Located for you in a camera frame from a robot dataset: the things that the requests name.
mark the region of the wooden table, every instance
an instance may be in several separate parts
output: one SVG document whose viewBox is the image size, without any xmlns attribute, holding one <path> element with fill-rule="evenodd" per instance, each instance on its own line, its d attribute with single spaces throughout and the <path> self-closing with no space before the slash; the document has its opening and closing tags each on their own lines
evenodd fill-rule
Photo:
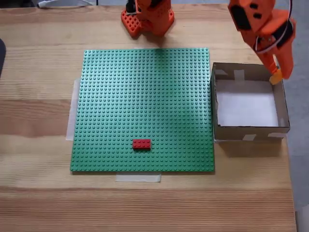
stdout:
<svg viewBox="0 0 309 232">
<path fill-rule="evenodd" d="M 174 5 L 165 38 L 133 40 L 122 7 L 1 9 L 2 231 L 295 232 L 286 141 L 215 144 L 215 174 L 119 183 L 72 175 L 66 141 L 85 49 L 209 47 L 212 62 L 257 63 L 226 5 Z"/>
</svg>

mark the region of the masking tape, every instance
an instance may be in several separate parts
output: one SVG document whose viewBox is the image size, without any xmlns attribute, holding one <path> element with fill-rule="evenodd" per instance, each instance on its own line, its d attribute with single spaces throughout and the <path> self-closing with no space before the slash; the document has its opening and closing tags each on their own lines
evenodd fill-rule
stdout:
<svg viewBox="0 0 309 232">
<path fill-rule="evenodd" d="M 71 105 L 70 105 L 70 114 L 69 114 L 68 127 L 67 127 L 67 136 L 66 136 L 66 140 L 68 141 L 73 141 L 74 139 L 74 129 L 75 129 L 75 120 L 76 120 L 76 113 L 77 113 L 80 82 L 81 82 L 81 79 L 78 78 L 74 81 L 74 85 L 73 85 L 73 92 L 72 92 Z"/>
<path fill-rule="evenodd" d="M 245 71 L 244 70 L 234 70 L 234 78 L 237 81 L 245 80 Z"/>
<path fill-rule="evenodd" d="M 246 134 L 242 140 L 243 141 L 253 141 L 255 137 L 256 137 L 256 134 Z"/>
<path fill-rule="evenodd" d="M 275 137 L 275 138 L 284 138 L 285 134 L 284 133 L 270 133 L 268 134 L 269 137 Z"/>
<path fill-rule="evenodd" d="M 117 182 L 160 182 L 161 173 L 156 172 L 120 172 L 116 175 Z"/>
</svg>

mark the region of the cardboard box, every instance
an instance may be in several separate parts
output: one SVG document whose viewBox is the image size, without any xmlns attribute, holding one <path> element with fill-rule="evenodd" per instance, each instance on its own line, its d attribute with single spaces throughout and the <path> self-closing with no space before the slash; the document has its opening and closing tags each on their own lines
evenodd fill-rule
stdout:
<svg viewBox="0 0 309 232">
<path fill-rule="evenodd" d="M 214 63 L 211 74 L 215 140 L 278 140 L 290 130 L 283 83 L 258 64 Z"/>
</svg>

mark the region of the white paper lining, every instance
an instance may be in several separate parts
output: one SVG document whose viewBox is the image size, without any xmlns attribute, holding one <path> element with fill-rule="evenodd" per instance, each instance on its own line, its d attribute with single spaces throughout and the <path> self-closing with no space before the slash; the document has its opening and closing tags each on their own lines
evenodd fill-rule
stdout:
<svg viewBox="0 0 309 232">
<path fill-rule="evenodd" d="M 272 86 L 267 81 L 217 80 L 218 124 L 277 127 Z"/>
</svg>

